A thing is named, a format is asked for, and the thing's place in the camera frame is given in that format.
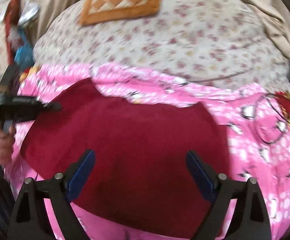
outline metal screw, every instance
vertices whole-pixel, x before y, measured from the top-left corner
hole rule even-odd
[[[250,181],[251,184],[256,184],[257,183],[257,180],[255,178],[250,178],[249,181]]]
[[[32,178],[26,178],[24,182],[25,184],[30,184],[32,182]]]
[[[54,176],[54,178],[55,179],[61,179],[61,178],[63,178],[63,173],[60,173],[60,172],[59,173],[56,173],[55,176]]]
[[[218,174],[218,178],[221,179],[221,180],[226,180],[227,176],[224,173],[220,173],[220,174]]]

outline blue bag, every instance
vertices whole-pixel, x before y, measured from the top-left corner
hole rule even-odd
[[[14,62],[20,66],[21,70],[24,71],[27,68],[34,66],[33,59],[33,47],[26,38],[25,32],[23,29],[19,29],[18,33],[20,34],[24,45],[19,47],[15,53]]]

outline plastic bag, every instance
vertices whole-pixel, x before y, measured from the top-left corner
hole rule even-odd
[[[21,35],[18,33],[18,28],[16,26],[12,26],[10,28],[10,34],[7,37],[8,42],[11,44],[11,48],[13,52],[16,52],[19,47],[23,46],[23,40]]]
[[[33,59],[33,47],[27,40],[23,29],[19,28],[18,33],[21,36],[24,45],[19,47],[16,51],[14,62],[21,67],[22,71],[24,71],[27,68],[32,67],[35,63]]]
[[[24,0],[24,8],[22,10],[20,19],[18,20],[18,26],[25,28],[34,22],[40,14],[40,7],[38,3],[31,2],[30,0]]]

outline pillow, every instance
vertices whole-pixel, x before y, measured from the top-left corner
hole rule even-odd
[[[152,15],[159,7],[160,0],[86,0],[80,23],[88,25]]]

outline black clamp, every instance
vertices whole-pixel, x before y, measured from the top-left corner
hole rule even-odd
[[[191,240],[214,240],[221,229],[229,203],[237,199],[225,240],[271,240],[270,222],[265,201],[255,178],[247,182],[217,174],[198,155],[190,151],[186,165],[203,198],[211,207]]]
[[[66,240],[89,240],[70,206],[80,194],[95,164],[95,153],[87,150],[65,173],[48,180],[26,178],[11,215],[8,240],[55,240],[44,198],[51,200],[58,225]]]
[[[87,150],[64,174],[36,182],[25,179],[13,209],[8,240],[55,240],[44,198],[51,200],[65,240],[88,240],[69,203],[78,197],[94,163],[94,152]],[[191,240],[214,240],[232,199],[237,203],[224,239],[271,240],[266,205],[255,178],[247,182],[228,179],[225,174],[215,173],[193,151],[187,153],[186,165],[203,197],[212,204]]]
[[[0,93],[0,121],[27,122],[35,120],[42,111],[60,109],[58,103],[43,104],[36,97]]]

